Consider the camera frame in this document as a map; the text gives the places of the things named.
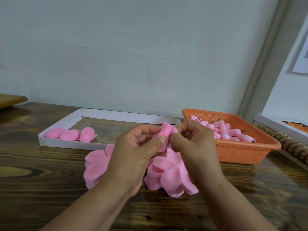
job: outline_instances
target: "perforated basket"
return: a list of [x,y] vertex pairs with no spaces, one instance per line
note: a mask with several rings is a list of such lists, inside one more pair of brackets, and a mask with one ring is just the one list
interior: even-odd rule
[[281,148],[281,144],[276,139],[234,114],[198,109],[183,109],[182,114],[185,120],[188,120],[191,115],[209,123],[224,120],[231,125],[232,129],[245,130],[244,134],[256,139],[256,143],[216,140],[220,162],[258,164],[266,157],[270,150]]

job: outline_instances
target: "wood grain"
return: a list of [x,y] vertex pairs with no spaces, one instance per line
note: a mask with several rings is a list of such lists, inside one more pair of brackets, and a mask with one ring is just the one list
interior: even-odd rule
[[27,100],[28,98],[25,96],[0,94],[0,108],[25,102]]
[[[87,189],[88,150],[40,147],[37,134],[77,107],[27,103],[0,112],[0,230],[38,230]],[[277,151],[259,165],[222,163],[230,182],[279,230],[307,230],[308,173]],[[142,186],[111,230],[216,230],[199,194]]]

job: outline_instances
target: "white cardboard tray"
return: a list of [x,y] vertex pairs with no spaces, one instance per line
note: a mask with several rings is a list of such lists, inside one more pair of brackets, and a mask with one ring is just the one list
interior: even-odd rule
[[307,122],[291,118],[272,117],[265,114],[257,114],[255,120],[261,124],[268,126],[269,128],[275,131],[281,131],[289,135],[290,137],[295,138],[297,141],[300,141],[308,145],[308,134],[306,132],[298,130],[284,123],[284,122],[295,122],[308,126]]
[[84,117],[113,120],[113,121],[147,123],[147,124],[162,124],[166,122],[169,124],[178,125],[181,123],[181,121],[175,117],[116,112],[116,111],[99,110],[99,109],[78,109],[75,112],[71,113],[70,115],[64,117],[60,121],[56,122],[52,126],[48,127],[43,132],[39,133],[38,141],[40,146],[75,148],[75,149],[85,149],[85,150],[105,149],[107,144],[103,143],[84,143],[77,141],[56,140],[44,137],[44,135],[49,130],[56,127],[63,127],[68,130]]

